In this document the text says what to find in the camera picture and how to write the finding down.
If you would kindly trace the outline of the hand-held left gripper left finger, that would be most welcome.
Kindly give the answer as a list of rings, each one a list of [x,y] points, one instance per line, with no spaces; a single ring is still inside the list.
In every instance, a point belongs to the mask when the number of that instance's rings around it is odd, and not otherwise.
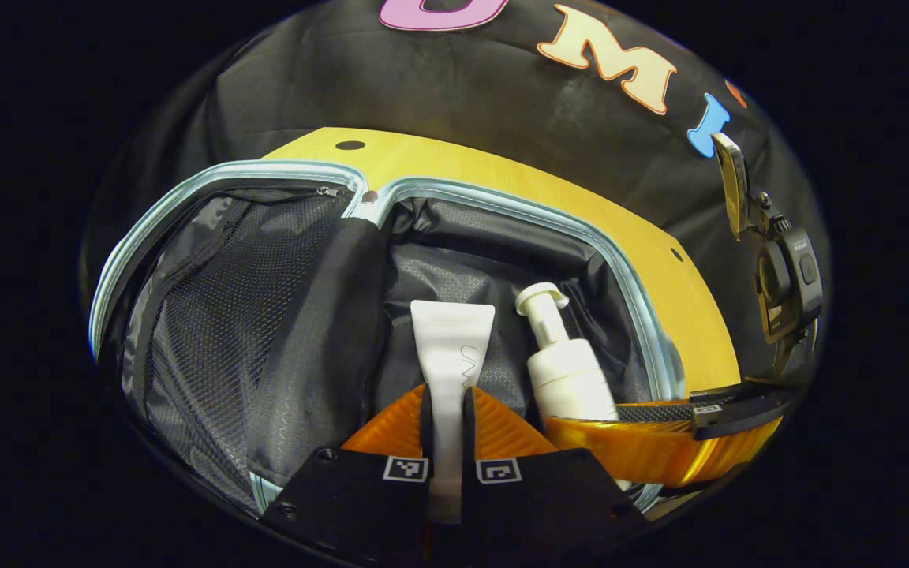
[[[416,386],[338,447],[317,448],[262,524],[342,563],[422,567],[432,482],[429,388]]]

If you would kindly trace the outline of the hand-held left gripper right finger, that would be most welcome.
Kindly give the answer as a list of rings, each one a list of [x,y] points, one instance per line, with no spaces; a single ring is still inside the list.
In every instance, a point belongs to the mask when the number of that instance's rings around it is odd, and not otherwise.
[[[645,531],[591,450],[560,450],[494,396],[462,399],[461,540],[469,566],[576,566]]]

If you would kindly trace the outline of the white pump bottle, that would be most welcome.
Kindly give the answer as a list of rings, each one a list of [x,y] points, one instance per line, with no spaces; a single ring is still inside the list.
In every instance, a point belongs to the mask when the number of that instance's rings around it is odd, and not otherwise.
[[[514,314],[528,335],[526,373],[541,434],[557,450],[576,448],[556,425],[617,425],[619,411],[594,344],[569,331],[569,296],[552,281],[517,292]]]

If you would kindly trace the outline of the white squeeze tube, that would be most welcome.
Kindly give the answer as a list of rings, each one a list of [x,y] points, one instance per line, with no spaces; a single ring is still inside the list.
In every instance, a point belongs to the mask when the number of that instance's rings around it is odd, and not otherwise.
[[[429,521],[461,521],[466,392],[477,385],[486,360],[496,309],[440,301],[412,301],[410,313],[420,370],[429,390]]]

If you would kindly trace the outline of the light blue suitcase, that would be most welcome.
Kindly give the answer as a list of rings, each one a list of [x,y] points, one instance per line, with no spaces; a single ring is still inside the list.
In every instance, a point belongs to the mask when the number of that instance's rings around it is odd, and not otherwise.
[[[159,198],[115,245],[91,345],[148,438],[258,518],[321,446],[425,381],[414,301],[491,305],[481,387],[540,423],[514,301],[551,282],[617,402],[684,392],[677,346],[616,237],[491,182],[255,159]]]

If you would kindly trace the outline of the black backdrop cloth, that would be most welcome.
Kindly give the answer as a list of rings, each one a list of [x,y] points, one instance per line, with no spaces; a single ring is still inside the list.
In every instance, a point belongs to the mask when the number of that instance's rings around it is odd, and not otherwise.
[[[716,161],[686,135],[713,96],[724,132],[743,148],[751,186],[803,226],[824,287],[818,349],[827,345],[836,284],[829,217],[814,174],[782,122],[723,69],[642,18],[594,0],[499,0],[476,28],[389,28],[386,0],[320,0],[262,28],[161,87],[133,120],[92,194],[78,256],[80,313],[89,316],[106,256],[165,191],[209,166],[257,159],[325,127],[357,127],[491,152],[614,201],[681,242],[716,299],[739,359],[764,362],[748,298],[754,260],[728,229]],[[538,50],[565,5],[591,16],[625,50],[649,48],[677,71],[667,111],[624,92],[622,80]]]

